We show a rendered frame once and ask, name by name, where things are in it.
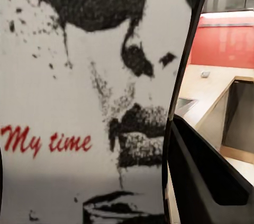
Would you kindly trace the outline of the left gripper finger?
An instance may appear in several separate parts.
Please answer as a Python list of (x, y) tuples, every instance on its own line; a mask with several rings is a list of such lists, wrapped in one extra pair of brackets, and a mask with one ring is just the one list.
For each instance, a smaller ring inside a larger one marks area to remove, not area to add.
[(167, 160), (181, 224), (254, 224), (254, 186), (176, 114)]

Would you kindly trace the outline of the bottle of coffee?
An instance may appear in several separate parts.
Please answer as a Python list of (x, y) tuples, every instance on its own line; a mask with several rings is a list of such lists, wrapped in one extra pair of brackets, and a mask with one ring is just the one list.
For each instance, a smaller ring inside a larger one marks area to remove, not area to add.
[(0, 0), (0, 224), (173, 224), (168, 146), (205, 0)]

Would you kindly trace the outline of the coffee cup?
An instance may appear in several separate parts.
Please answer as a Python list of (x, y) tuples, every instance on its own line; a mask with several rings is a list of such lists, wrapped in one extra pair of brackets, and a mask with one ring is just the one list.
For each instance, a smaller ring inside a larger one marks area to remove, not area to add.
[(211, 70), (203, 69), (200, 71), (201, 77), (208, 78), (211, 73)]

